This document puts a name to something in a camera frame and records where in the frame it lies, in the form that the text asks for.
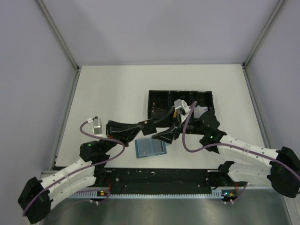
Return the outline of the grey card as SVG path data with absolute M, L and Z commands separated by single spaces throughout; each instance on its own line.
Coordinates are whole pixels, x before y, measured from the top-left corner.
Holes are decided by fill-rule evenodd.
M 165 152 L 165 145 L 162 141 L 153 139 L 152 140 L 152 148 L 155 154 L 160 154 Z

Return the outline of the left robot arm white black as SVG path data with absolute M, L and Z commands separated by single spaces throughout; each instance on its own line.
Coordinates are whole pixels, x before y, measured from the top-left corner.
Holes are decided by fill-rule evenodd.
M 28 180 L 17 200 L 31 224 L 49 215 L 60 202 L 83 188 L 101 186 L 106 182 L 104 166 L 119 157 L 129 143 L 144 128 L 142 123 L 127 124 L 108 121 L 106 137 L 95 136 L 83 130 L 92 120 L 80 126 L 80 132 L 95 140 L 80 146 L 79 159 L 48 177 Z

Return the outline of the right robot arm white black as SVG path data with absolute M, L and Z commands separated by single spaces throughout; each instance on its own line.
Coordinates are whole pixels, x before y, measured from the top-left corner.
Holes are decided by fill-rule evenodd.
M 260 184 L 289 198 L 295 198 L 300 190 L 300 160 L 292 149 L 268 149 L 233 138 L 219 130 L 220 123 L 212 112 L 192 113 L 183 119 L 171 109 L 154 124 L 157 128 L 166 128 L 153 135 L 154 139 L 172 143 L 180 134 L 202 135 L 199 142 L 203 149 L 229 156 L 231 160 L 218 168 L 218 178 L 223 185 L 233 182 Z

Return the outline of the blue leather card holder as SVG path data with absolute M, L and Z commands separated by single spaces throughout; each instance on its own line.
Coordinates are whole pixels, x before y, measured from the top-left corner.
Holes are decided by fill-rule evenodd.
M 139 142 L 140 140 L 147 140 L 147 141 L 150 142 L 150 154 L 149 154 L 149 155 L 144 156 L 144 157 L 139 156 L 139 152 L 138 152 L 138 142 Z M 155 153 L 153 152 L 153 148 L 152 148 L 152 140 L 153 140 L 152 138 L 143 138 L 143 139 L 137 139 L 137 140 L 135 140 L 135 152 L 136 152 L 136 158 L 146 158 L 146 157 L 152 157 L 152 156 L 159 156 L 159 155 L 164 155 L 164 154 L 167 153 L 167 150 L 166 150 L 166 143 L 163 142 L 164 145 L 165 145 L 165 152 L 164 152 L 164 153 L 160 153 L 160 154 L 155 154 Z

